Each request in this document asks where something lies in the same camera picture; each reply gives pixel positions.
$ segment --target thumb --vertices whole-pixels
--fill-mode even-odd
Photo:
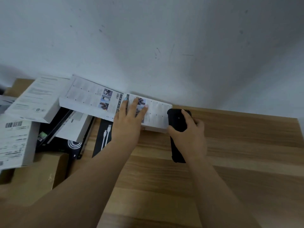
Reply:
[[[177,135],[180,133],[177,130],[175,130],[172,126],[168,126],[167,128],[168,134],[175,139],[177,137]]]

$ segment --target person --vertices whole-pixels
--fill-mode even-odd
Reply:
[[[148,110],[145,106],[135,116],[137,104],[138,98],[126,113],[127,101],[123,101],[114,118],[112,141],[82,169],[28,207],[12,227],[96,227],[120,171],[137,145]],[[191,173],[202,226],[260,227],[207,161],[204,123],[193,120],[184,110],[182,113],[187,129],[178,132],[169,126],[168,133]]]

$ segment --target smartphone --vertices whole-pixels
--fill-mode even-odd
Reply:
[[[190,116],[191,112],[189,110],[185,110]],[[175,130],[179,132],[184,132],[187,129],[186,120],[184,115],[181,113],[181,109],[169,109],[167,111],[169,126],[172,126]],[[174,162],[186,163],[184,157],[176,148],[173,139],[171,140],[171,151],[172,151],[172,160]]]

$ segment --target white cable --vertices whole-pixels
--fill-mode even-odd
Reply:
[[[103,143],[104,143],[104,138],[105,138],[106,135],[107,135],[107,130],[105,130],[105,131],[103,132],[103,140],[102,140],[102,144],[101,144],[101,149],[100,149],[100,150],[102,150]]]
[[[109,133],[111,131],[111,125],[108,126],[107,131],[108,131],[108,135],[107,135],[107,139],[105,140],[105,146],[107,145],[107,142],[108,142]]]

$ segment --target person's right hand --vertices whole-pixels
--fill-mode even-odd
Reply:
[[[187,129],[184,132],[179,132],[169,126],[167,129],[169,135],[186,162],[204,158],[207,153],[204,123],[198,119],[193,120],[184,110],[181,110],[181,113],[185,117]]]

